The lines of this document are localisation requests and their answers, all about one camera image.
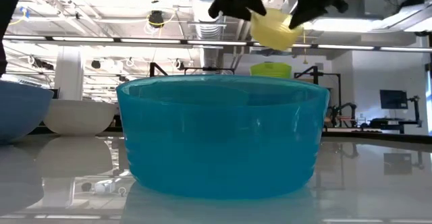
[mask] black monitor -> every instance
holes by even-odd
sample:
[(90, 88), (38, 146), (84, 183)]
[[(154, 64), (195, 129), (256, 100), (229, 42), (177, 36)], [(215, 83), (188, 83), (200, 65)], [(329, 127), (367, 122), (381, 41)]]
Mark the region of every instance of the black monitor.
[(408, 109), (406, 91), (402, 90), (380, 90), (382, 109)]

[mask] light blue bowl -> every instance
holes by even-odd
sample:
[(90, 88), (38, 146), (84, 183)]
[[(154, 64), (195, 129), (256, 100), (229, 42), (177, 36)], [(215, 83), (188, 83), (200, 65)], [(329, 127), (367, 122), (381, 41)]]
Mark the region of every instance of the light blue bowl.
[(130, 170), (182, 196), (265, 198), (312, 176), (329, 101), (314, 84), (257, 76), (165, 76), (117, 88)]
[(53, 94), (43, 88), (0, 81), (0, 144), (34, 130), (47, 114)]

